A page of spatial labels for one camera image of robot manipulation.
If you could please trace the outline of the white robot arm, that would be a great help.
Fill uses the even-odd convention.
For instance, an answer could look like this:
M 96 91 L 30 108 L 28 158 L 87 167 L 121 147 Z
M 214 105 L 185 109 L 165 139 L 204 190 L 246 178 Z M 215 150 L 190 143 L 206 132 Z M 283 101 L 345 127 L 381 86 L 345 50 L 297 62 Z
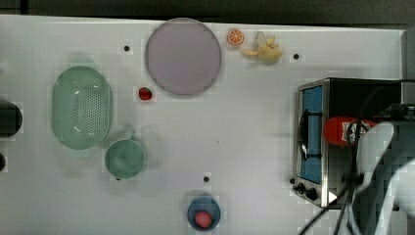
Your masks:
M 392 208 L 414 215 L 414 123 L 385 121 L 357 141 L 363 182 L 346 206 L 345 235 L 387 235 Z

